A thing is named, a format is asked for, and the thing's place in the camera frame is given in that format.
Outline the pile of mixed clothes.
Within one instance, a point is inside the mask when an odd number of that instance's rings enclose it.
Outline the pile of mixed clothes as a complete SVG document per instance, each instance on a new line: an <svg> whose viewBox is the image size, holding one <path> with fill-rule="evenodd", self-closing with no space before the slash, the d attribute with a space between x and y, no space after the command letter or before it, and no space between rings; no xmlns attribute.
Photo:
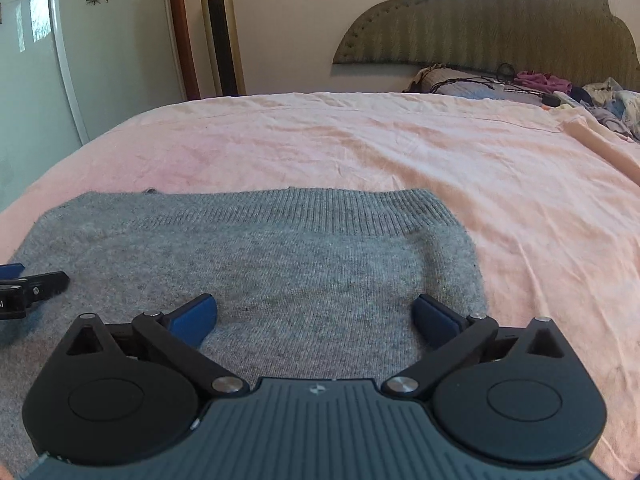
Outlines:
<svg viewBox="0 0 640 480"><path fill-rule="evenodd" d="M623 138L639 142L640 94L624 89L615 79L573 86L570 93L553 92L562 104L584 108L606 128Z"/></svg>

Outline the magenta cloth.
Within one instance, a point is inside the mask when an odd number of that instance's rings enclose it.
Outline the magenta cloth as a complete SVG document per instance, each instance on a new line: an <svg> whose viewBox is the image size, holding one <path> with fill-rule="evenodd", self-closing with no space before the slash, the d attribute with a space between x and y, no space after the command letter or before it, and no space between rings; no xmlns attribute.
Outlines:
<svg viewBox="0 0 640 480"><path fill-rule="evenodd" d="M514 84L544 93L570 93L573 85L570 81L552 74L536 72L519 72L514 77Z"/></svg>

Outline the brown wooden door frame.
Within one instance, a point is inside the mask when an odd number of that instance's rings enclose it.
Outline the brown wooden door frame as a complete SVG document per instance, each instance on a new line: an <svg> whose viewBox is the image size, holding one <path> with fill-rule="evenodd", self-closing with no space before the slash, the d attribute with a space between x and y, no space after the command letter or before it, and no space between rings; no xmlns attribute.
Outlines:
<svg viewBox="0 0 640 480"><path fill-rule="evenodd" d="M199 100L201 92L193 61L186 0L169 0L169 5L184 92L188 100Z"/></svg>

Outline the grey and navy knit sweater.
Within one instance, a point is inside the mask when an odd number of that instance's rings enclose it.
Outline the grey and navy knit sweater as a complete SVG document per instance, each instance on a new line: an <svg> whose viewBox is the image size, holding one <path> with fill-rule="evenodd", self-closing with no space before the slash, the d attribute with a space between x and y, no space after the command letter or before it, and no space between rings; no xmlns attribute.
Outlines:
<svg viewBox="0 0 640 480"><path fill-rule="evenodd" d="M384 380L422 354L417 296L487 311L472 240L427 190L88 193L44 214L14 260L70 277L1 326L1 460L16 473L35 458L24 397L78 314L123 323L212 295L218 322L202 350L252 381Z"/></svg>

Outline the olive upholstered headboard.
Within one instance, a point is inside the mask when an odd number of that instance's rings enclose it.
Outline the olive upholstered headboard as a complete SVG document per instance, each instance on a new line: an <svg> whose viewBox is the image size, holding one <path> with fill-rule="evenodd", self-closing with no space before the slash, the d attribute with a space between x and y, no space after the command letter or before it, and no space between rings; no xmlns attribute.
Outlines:
<svg viewBox="0 0 640 480"><path fill-rule="evenodd" d="M551 74L639 88L639 59L608 0L387 0L350 26L336 65L435 63Z"/></svg>

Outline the pink bed sheet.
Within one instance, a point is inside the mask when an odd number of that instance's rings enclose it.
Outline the pink bed sheet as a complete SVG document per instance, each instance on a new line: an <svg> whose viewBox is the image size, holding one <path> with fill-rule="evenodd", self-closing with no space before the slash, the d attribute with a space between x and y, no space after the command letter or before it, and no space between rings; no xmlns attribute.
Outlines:
<svg viewBox="0 0 640 480"><path fill-rule="evenodd" d="M437 94L283 93L131 118L53 166L1 216L9 258L88 192L428 188L477 248L489 307L561 326L600 387L594 458L639 471L639 148L579 110Z"/></svg>

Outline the gold tower air conditioner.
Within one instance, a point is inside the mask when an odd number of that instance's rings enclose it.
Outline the gold tower air conditioner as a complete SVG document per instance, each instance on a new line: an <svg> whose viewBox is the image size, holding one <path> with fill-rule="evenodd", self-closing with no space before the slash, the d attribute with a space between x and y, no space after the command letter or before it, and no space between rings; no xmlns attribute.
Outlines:
<svg viewBox="0 0 640 480"><path fill-rule="evenodd" d="M216 96L244 96L233 0L201 0L201 4Z"/></svg>

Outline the glass sliding wardrobe door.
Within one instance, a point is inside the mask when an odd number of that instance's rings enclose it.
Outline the glass sliding wardrobe door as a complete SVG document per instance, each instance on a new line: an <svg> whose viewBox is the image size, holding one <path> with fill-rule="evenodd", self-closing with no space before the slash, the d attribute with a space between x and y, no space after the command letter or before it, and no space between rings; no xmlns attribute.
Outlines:
<svg viewBox="0 0 640 480"><path fill-rule="evenodd" d="M170 0L1 0L1 205L121 122L185 99Z"/></svg>

